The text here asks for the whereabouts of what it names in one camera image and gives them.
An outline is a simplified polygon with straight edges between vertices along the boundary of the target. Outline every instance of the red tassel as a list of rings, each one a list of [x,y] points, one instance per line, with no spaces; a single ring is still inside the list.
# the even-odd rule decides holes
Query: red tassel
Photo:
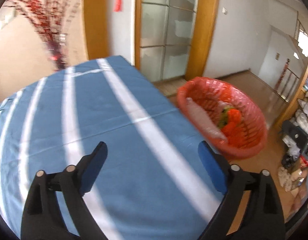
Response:
[[[122,11],[122,0],[116,0],[114,12],[121,12],[121,11]]]

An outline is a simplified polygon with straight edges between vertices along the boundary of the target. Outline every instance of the wooden floor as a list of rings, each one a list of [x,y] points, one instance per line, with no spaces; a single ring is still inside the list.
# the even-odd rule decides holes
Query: wooden floor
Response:
[[[281,159],[286,152],[286,148],[278,135],[278,131],[274,128],[270,128],[282,109],[285,107],[285,102],[279,96],[274,94],[271,88],[269,88],[259,78],[250,72],[238,73],[223,78],[222,80],[235,85],[251,97],[251,99],[262,110],[269,128],[267,144],[258,155],[246,160],[232,161],[231,163],[238,164],[242,169],[250,172],[259,173],[263,169],[269,170],[280,196],[284,217],[287,218],[289,216],[294,197],[290,192],[285,192],[285,190],[280,186],[277,176],[278,168],[281,165]],[[170,96],[169,100],[177,106],[176,96]],[[241,205],[229,233],[238,229],[244,215],[248,199],[249,192],[246,192],[243,196]]]
[[[221,80],[236,86],[259,106],[266,119],[267,128],[272,126],[286,107],[286,102],[250,71],[233,74]]]
[[[183,77],[178,77],[171,80],[155,82],[154,86],[166,97],[175,96],[177,89],[184,85],[186,80]]]

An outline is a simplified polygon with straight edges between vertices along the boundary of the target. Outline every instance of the wooden door frame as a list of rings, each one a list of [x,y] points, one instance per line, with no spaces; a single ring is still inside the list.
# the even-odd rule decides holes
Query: wooden door frame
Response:
[[[196,21],[185,79],[202,76],[211,48],[219,0],[198,0]],[[140,70],[142,0],[135,0],[135,67]]]
[[[83,17],[88,59],[108,57],[107,0],[84,0]]]

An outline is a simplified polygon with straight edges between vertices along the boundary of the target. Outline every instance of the red basket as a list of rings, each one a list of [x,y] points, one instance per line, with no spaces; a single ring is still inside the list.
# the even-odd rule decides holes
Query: red basket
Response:
[[[212,121],[219,120],[218,102],[231,103],[242,113],[241,126],[244,130],[244,143],[240,148],[233,147],[220,139],[212,138],[193,121],[187,110],[186,98],[192,98],[208,112]],[[192,124],[208,139],[227,160],[247,159],[257,155],[267,141],[267,127],[260,108],[242,91],[233,85],[206,77],[196,77],[180,87],[177,93],[177,102],[181,112]]]

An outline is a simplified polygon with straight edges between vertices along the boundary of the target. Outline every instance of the doorway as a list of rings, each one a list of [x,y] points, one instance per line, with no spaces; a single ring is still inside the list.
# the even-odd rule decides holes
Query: doorway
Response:
[[[198,0],[141,0],[139,70],[151,82],[184,76]]]

